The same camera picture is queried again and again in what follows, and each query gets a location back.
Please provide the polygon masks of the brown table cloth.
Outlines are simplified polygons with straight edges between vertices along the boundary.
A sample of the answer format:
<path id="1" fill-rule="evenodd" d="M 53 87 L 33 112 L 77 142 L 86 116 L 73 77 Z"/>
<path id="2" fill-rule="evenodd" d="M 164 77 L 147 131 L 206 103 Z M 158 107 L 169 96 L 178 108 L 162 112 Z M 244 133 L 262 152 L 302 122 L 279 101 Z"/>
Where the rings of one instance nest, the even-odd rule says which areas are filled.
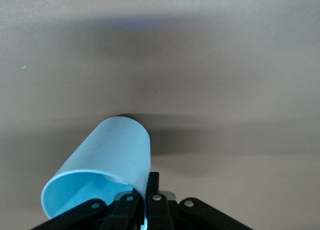
<path id="1" fill-rule="evenodd" d="M 104 119 L 255 230 L 320 230 L 320 0 L 0 0 L 0 230 Z"/>

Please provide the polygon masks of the blue paper cup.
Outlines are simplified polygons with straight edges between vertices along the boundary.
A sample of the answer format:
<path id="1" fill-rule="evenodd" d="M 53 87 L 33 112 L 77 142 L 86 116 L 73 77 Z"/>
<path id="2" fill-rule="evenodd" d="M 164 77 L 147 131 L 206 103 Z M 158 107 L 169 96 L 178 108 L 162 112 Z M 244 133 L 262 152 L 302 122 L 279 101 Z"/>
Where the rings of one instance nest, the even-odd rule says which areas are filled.
<path id="1" fill-rule="evenodd" d="M 46 183 L 42 230 L 89 230 L 129 194 L 146 197 L 151 140 L 137 121 L 116 116 L 102 121 Z"/>

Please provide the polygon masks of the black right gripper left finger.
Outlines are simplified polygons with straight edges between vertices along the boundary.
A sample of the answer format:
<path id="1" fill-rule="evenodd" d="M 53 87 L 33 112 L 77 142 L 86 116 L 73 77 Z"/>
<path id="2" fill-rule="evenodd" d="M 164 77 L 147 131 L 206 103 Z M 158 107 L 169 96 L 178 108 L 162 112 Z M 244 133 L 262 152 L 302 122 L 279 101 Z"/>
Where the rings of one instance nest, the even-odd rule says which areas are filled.
<path id="1" fill-rule="evenodd" d="M 137 191 L 116 195 L 112 211 L 102 222 L 99 230 L 141 230 L 143 225 L 143 199 Z"/>

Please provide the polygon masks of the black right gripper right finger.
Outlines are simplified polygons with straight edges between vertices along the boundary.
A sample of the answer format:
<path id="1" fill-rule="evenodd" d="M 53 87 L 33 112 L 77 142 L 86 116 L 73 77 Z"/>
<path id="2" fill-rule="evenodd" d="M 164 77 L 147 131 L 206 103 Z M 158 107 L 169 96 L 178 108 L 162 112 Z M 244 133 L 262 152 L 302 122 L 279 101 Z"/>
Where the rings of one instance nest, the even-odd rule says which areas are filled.
<path id="1" fill-rule="evenodd" d="M 145 193 L 147 230 L 173 230 L 169 201 L 159 191 L 159 178 L 158 172 L 149 173 Z"/>

